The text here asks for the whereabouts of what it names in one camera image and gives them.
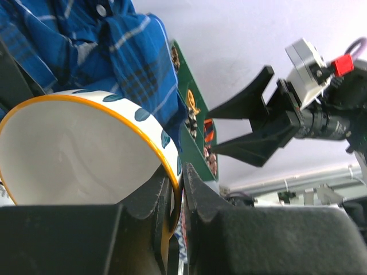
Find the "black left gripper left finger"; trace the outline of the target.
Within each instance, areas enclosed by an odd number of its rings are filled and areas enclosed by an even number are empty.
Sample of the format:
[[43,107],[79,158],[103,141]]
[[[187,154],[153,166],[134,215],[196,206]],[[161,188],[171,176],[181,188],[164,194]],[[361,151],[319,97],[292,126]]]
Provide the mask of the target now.
[[170,181],[162,169],[115,205],[1,208],[2,274],[165,274]]

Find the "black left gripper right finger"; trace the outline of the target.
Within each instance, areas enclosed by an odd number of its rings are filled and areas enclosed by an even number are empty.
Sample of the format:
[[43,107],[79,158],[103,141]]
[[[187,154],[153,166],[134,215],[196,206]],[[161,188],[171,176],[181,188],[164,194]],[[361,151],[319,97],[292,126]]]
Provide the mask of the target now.
[[366,245],[333,207],[234,206],[182,167],[190,274],[365,274]]

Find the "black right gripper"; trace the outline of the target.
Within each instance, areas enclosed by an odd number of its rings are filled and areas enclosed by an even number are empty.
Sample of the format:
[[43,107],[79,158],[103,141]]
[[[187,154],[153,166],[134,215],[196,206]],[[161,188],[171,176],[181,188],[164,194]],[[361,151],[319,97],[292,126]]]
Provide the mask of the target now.
[[267,106],[263,99],[263,92],[274,74],[272,66],[264,66],[243,90],[207,113],[210,119],[266,119],[258,122],[252,133],[212,146],[213,153],[263,167],[294,137],[302,118],[292,84],[279,79]]

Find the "white bowl with blue leaves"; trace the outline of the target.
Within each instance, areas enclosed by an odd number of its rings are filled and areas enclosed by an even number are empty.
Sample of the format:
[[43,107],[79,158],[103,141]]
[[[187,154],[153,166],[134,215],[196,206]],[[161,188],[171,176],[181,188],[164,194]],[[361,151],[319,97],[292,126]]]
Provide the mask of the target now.
[[115,205],[158,169],[170,181],[171,238],[182,164],[148,111],[109,92],[75,90],[29,99],[1,122],[1,181],[11,206]]

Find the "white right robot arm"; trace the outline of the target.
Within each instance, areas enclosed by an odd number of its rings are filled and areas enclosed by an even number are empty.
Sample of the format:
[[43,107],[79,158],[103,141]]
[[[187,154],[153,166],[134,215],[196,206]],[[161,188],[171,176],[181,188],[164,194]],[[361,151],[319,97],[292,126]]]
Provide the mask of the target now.
[[305,109],[300,108],[292,82],[281,78],[269,102],[264,102],[262,94],[273,75],[273,68],[264,66],[241,92],[208,112],[211,119],[247,119],[252,129],[212,145],[213,153],[262,167],[296,138],[347,140],[347,153],[366,154],[366,61],[355,60],[353,71],[334,78],[326,96]]

